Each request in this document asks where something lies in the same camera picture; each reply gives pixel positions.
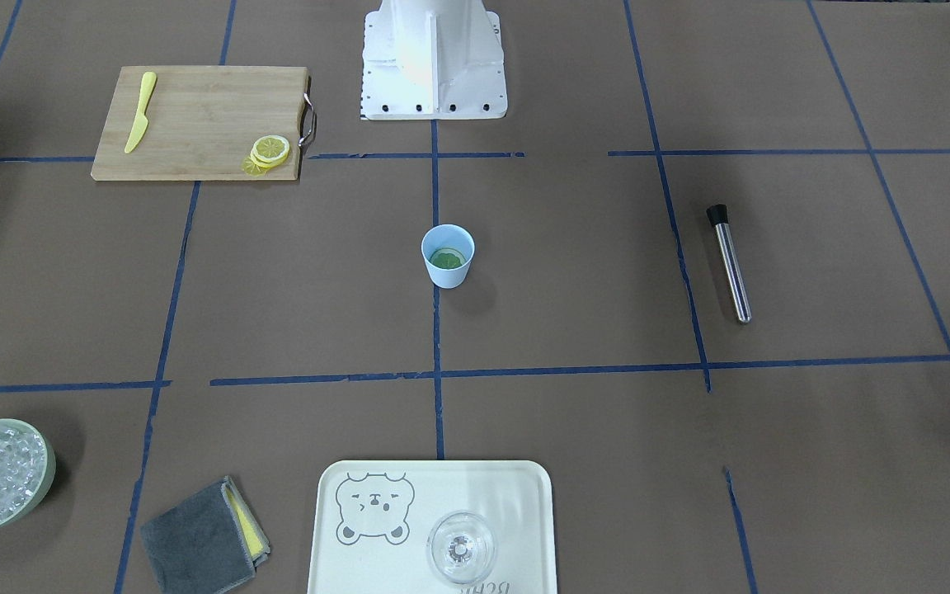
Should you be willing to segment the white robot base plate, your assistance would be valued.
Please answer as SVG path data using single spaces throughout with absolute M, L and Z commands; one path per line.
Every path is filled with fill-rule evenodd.
M 501 20 L 482 1 L 383 1 L 363 26 L 362 120 L 497 120 Z

